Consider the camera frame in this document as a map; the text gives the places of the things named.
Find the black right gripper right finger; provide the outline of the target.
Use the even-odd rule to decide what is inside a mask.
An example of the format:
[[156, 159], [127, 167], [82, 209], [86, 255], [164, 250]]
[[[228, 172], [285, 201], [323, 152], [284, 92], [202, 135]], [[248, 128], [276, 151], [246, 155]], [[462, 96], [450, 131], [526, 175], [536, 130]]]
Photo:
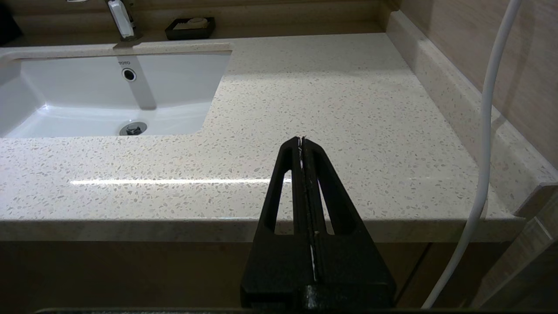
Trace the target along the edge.
[[313, 282], [305, 306], [391, 306], [395, 281], [321, 146], [304, 140]]

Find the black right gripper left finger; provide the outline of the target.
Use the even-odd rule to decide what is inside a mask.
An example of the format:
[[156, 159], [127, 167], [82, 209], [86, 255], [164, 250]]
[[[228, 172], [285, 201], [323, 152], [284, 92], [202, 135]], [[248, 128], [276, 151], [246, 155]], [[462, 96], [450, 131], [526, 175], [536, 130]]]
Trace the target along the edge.
[[[301, 139], [281, 145], [241, 280], [243, 306], [293, 306], [299, 290], [314, 281], [310, 222]], [[291, 171], [293, 234], [275, 233], [284, 175]]]

